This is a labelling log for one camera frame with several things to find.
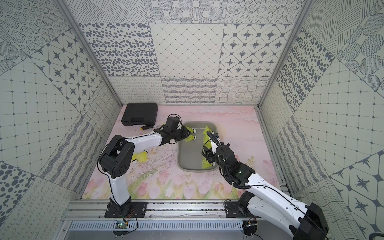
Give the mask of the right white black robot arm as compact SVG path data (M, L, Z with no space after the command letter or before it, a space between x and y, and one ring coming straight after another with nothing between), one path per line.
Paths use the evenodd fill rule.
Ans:
M294 240L326 240L329 226L323 210L315 203L305 204L290 197L263 179L254 169L239 162L230 145L208 141L203 156L220 168L232 187L244 190L239 210L267 220Z

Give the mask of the yellow shuttlecock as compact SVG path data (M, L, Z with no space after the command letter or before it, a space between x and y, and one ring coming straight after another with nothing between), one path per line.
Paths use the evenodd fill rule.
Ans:
M194 133L197 132L196 129L192 129L192 128L188 127L188 126L186 126L186 129L187 129L191 134L194 134Z
M208 160L206 160L206 158L203 158L202 169L208 169L208 168L213 167L213 166L214 166L213 163L210 163Z
M207 141L210 141L210 137L207 134L203 134L203 143L206 143Z
M147 151L143 151L140 153L134 153L132 157L132 162L139 162L139 163L145 163L147 161Z
M207 135L207 132L211 133L212 130L208 127L208 126L205 126L204 130L203 130L203 134L204 135Z
M211 144L211 141L210 141L210 140L208 140L208 141L205 142L205 144L204 144L204 148L207 148L207 149L211 149L211 148L212 148L212 144Z
M190 142L196 139L196 136L194 135L189 135L187 138L185 138L185 142Z

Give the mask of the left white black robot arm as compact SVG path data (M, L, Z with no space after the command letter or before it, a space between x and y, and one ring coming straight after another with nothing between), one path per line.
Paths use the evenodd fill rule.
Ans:
M194 140L195 132L182 123L179 115L171 115L165 124L150 133L129 138L114 136L103 149L97 164L99 172L108 177L112 202L120 207L131 201L125 177L131 162L140 161L152 148L174 145L188 138Z

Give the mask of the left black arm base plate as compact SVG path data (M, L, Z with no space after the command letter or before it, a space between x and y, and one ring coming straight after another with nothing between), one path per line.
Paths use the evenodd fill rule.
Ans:
M110 198L104 217L106 219L127 218L129 216L144 218L147 211L148 202L132 202L132 198L118 205Z

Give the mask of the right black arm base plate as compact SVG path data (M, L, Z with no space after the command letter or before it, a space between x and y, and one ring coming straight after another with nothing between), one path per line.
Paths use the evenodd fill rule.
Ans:
M224 208L227 218L254 218L248 209L249 201L255 195L249 192L244 192L237 201L224 201Z

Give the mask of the grey plastic storage box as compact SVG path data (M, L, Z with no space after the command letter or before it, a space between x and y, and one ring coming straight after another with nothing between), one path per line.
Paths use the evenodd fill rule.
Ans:
M208 126L213 132L217 132L217 126L211 122L187 122L184 126L196 129L197 132L191 135L196 136L196 139L190 142L182 140L178 146L178 166L186 172L211 172L218 168L216 164L208 169L202 169L203 150L203 130Z

